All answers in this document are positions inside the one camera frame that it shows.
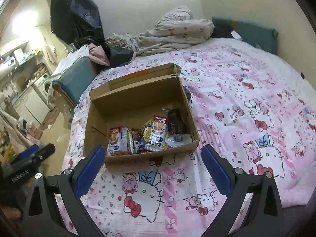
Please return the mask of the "person's left hand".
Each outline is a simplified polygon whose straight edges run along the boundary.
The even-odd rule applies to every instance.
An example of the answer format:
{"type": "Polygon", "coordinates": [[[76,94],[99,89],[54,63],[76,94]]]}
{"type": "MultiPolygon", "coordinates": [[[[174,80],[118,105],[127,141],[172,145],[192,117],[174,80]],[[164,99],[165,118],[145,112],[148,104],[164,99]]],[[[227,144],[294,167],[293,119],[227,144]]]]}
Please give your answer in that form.
{"type": "Polygon", "coordinates": [[[1,211],[11,223],[21,220],[22,213],[18,208],[1,207],[1,211]]]}

